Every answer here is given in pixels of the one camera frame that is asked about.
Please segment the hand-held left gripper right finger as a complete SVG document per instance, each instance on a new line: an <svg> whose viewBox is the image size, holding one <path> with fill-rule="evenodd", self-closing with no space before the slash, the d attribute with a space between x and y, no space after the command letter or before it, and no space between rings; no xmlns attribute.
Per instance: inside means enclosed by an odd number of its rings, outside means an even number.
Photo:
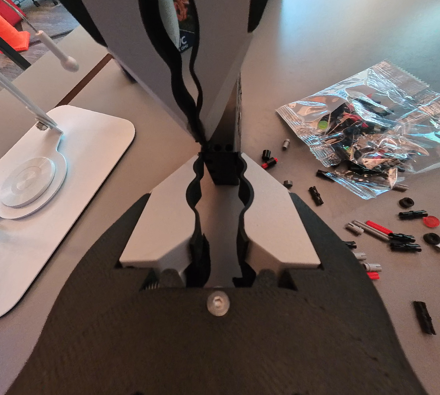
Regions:
<svg viewBox="0 0 440 395"><path fill-rule="evenodd" d="M288 191L246 154L237 157L239 215L236 287L251 287L270 270L279 279L288 269L316 269L321 261Z"/></svg>

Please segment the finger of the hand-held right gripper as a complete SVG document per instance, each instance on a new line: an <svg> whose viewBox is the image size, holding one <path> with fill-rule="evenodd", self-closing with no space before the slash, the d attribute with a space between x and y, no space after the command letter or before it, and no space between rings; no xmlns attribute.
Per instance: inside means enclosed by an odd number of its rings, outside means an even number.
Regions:
<svg viewBox="0 0 440 395"><path fill-rule="evenodd" d="M164 27L159 0L81 1L113 56L196 142L205 143L200 109L185 85L182 56Z"/></svg>
<svg viewBox="0 0 440 395"><path fill-rule="evenodd" d="M210 139L223 116L252 35L250 0L193 0L200 41L195 75L203 95L200 120Z"/></svg>

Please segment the long red axle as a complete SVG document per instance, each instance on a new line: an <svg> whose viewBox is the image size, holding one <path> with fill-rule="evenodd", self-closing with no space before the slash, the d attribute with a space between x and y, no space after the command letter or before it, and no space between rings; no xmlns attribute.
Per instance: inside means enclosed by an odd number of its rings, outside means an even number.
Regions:
<svg viewBox="0 0 440 395"><path fill-rule="evenodd" d="M379 231L379 232L381 232L383 234L386 234L386 235L389 235L389 234L393 233L392 230L390 230L390 229L388 229L388 228L386 228L386 227L384 227L384 226L382 226L382 225L380 225L380 224L378 224L376 222L373 222L371 220L367 220L365 222L365 224L367 226L371 227L371 228L374 228L375 230L377 230L377 231Z"/></svg>

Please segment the red cone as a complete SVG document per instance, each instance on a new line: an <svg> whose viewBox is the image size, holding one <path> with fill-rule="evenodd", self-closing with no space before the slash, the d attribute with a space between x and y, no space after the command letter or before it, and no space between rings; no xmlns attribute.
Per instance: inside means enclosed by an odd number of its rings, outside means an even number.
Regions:
<svg viewBox="0 0 440 395"><path fill-rule="evenodd" d="M0 15L18 31L23 30L22 22L26 15L12 0L0 0Z"/></svg>

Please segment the long grey axle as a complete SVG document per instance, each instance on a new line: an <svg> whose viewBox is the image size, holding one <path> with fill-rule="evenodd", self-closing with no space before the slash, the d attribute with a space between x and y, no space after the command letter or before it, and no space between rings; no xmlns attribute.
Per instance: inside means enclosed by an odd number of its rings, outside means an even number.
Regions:
<svg viewBox="0 0 440 395"><path fill-rule="evenodd" d="M385 242L389 241L389 236L387 234L367 225L366 223L363 223L363 222L360 222L357 220L353 220L351 223L354 224L355 226L363 229L365 233L368 233L368 234L370 234L380 240L383 240Z"/></svg>

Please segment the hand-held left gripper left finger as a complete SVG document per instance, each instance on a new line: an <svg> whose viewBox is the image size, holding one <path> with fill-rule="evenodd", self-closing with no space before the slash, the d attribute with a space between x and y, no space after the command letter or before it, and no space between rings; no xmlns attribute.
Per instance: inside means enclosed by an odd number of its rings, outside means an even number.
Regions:
<svg viewBox="0 0 440 395"><path fill-rule="evenodd" d="M151 268L157 275L172 269L187 287L207 283L210 249L196 210L203 175L204 162L195 155L151 190L119 258L123 267Z"/></svg>

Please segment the orange cone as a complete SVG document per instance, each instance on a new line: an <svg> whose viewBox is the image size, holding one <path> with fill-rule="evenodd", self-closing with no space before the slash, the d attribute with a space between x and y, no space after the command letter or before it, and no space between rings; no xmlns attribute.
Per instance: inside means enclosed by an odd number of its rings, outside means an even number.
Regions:
<svg viewBox="0 0 440 395"><path fill-rule="evenodd" d="M18 31L2 16L0 17L0 37L15 51L22 52L29 49L30 33Z"/></svg>

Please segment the clear plastic parts bag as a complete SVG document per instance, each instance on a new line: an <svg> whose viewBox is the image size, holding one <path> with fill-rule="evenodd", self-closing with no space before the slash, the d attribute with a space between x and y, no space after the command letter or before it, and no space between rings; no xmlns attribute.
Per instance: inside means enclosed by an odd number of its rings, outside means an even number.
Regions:
<svg viewBox="0 0 440 395"><path fill-rule="evenodd" d="M439 93L388 61L276 112L332 168L324 176L362 199L439 168Z"/></svg>

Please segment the white book stand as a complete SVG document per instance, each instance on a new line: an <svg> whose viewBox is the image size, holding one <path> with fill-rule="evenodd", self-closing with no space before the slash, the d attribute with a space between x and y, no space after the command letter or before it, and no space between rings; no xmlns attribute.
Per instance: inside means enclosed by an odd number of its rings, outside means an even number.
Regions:
<svg viewBox="0 0 440 395"><path fill-rule="evenodd" d="M126 119L48 112L1 158L1 316L14 308L134 139Z"/></svg>

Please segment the group of black connector pins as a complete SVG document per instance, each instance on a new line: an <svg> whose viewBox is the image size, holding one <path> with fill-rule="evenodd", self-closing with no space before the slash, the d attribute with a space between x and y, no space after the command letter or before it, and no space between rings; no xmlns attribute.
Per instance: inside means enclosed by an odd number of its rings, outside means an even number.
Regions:
<svg viewBox="0 0 440 395"><path fill-rule="evenodd" d="M396 172L392 170L390 173L387 173L387 172L379 172L374 170L367 170L363 167L360 167L360 169L361 172L353 172L352 175L354 174L355 177L349 179L344 178L343 174L341 173L327 172L323 170L317 170L316 176L344 185L345 187L350 188L352 192L358 194L364 199L375 198L377 196L376 194L380 194L385 191L392 190L394 184L397 184L395 176L398 175L398 171ZM310 187L308 190L313 200L315 201L316 205L323 205L322 197L318 192L317 188ZM405 197L399 201L399 205L405 209L411 208L414 206L414 201L409 197ZM415 220L415 219L422 219L424 216L428 216L428 215L429 214L425 210L419 210L419 211L410 210L410 211L400 212L398 214L398 217L400 220ZM424 235L423 238L428 244L431 244L432 246L439 244L439 235L437 235L436 233L427 233ZM402 253L421 252L421 246L420 244L416 243L413 235L393 232L389 234L389 241L385 243L389 245L391 251L393 252L402 252ZM436 335L432 318L429 315L426 303L422 301L413 301L412 305L415 310L415 314L418 319L422 332L428 335Z"/></svg>

